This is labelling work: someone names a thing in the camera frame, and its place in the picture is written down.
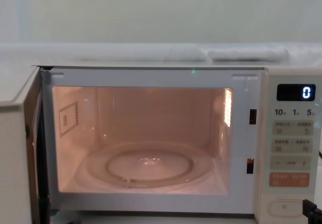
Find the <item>button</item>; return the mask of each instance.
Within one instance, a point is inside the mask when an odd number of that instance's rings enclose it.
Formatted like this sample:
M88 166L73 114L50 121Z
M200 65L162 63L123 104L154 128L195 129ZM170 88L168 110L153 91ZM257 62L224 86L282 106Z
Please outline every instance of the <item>button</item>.
M273 135L311 136L313 135L314 121L274 121Z
M311 138L274 138L272 140L273 153L311 153Z
M310 170L310 156L272 156L271 170Z
M309 173L285 173L271 172L271 187L308 187L310 182Z
M302 215L302 201L274 200L268 205L268 213L272 216L300 216Z

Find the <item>countertop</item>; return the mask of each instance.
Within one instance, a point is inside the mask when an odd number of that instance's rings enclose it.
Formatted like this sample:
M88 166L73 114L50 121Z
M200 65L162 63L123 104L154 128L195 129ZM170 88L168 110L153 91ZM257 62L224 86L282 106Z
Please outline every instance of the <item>countertop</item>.
M318 163L314 202L322 208L322 160L319 159ZM80 220L82 224L256 224L254 219L241 218L106 216L77 211L58 212L51 220L51 224L67 224L72 220Z

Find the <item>door release button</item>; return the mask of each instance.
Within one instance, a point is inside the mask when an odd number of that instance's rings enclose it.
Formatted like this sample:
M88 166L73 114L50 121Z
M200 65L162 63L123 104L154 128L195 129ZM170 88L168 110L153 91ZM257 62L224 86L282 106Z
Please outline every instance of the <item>door release button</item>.
M272 216L295 217L302 215L301 200L274 200L268 205L268 213Z

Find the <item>open microwave door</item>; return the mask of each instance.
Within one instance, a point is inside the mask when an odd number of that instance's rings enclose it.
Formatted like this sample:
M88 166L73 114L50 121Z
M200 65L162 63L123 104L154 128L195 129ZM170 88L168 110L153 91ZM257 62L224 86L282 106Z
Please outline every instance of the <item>open microwave door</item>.
M49 192L41 86L41 76L37 69L23 109L32 223L43 224L49 223Z
M0 222L49 223L40 68L0 73Z

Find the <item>control panel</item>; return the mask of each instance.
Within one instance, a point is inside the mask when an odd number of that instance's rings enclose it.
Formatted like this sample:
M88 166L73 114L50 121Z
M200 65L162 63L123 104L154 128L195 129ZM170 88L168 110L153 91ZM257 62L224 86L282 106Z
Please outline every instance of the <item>control panel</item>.
M315 131L320 131L316 84L312 79L307 79L307 84L291 81L281 79L281 83L273 82L271 88L274 104L270 109L271 134L268 133L271 135L268 184L273 188L307 188L310 185L314 168L312 155L317 152L313 146L319 141L314 135Z
M301 224L302 200L313 200L321 133L321 76L268 76L260 147L259 223Z

